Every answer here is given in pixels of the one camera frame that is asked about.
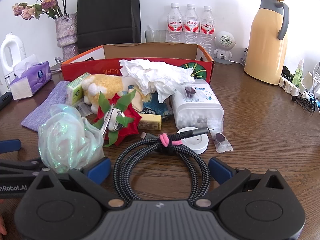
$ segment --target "white cable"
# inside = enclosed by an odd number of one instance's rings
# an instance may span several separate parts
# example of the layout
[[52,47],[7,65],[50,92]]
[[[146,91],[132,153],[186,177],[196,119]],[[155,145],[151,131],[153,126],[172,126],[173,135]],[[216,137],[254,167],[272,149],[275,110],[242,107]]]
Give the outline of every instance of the white cable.
[[312,72],[312,88],[313,88],[313,96],[315,97],[315,100],[316,100],[316,107],[318,109],[318,112],[320,114],[320,110],[319,110],[319,106],[318,106],[318,100],[316,98],[316,92],[315,92],[315,84],[313,83],[313,80],[315,78],[315,70],[316,70],[316,66],[318,66],[318,68],[320,67],[320,62],[318,64],[315,65],[315,67],[313,68],[313,72]]

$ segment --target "white robot speaker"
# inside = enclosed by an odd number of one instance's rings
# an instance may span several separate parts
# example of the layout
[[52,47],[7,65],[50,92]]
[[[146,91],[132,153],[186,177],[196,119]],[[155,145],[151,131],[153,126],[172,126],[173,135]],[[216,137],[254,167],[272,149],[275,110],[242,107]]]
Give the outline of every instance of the white robot speaker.
[[230,50],[235,46],[235,38],[232,36],[231,33],[222,31],[218,32],[214,38],[215,44],[218,47],[213,54],[216,55],[213,58],[214,61],[230,65],[231,62],[229,58],[232,58],[232,54]]

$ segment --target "yellow plush toy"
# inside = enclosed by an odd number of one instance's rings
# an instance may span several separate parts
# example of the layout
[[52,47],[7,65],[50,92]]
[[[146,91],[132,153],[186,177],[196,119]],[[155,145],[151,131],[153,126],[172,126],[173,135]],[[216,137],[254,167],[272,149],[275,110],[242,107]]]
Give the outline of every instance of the yellow plush toy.
[[128,86],[124,87],[122,79],[120,76],[96,74],[90,75],[82,81],[84,102],[91,105],[94,114],[98,113],[100,92],[106,96],[106,99],[111,99],[115,93],[122,96],[122,91],[128,89]]

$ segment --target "cotton swab container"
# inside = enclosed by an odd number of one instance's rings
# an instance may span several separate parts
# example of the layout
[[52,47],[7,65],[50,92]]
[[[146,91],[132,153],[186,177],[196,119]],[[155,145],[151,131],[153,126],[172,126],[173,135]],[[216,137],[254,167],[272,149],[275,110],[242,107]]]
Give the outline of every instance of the cotton swab container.
[[210,85],[203,79],[182,84],[181,89],[171,96],[171,103],[178,129],[207,127],[208,118],[221,120],[224,114]]

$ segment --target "black paper bag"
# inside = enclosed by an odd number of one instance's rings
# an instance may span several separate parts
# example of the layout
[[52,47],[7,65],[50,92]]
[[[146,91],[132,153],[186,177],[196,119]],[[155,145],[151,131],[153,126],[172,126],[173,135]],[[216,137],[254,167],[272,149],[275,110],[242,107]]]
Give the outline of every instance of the black paper bag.
[[79,53],[141,42],[140,0],[78,0],[77,22]]

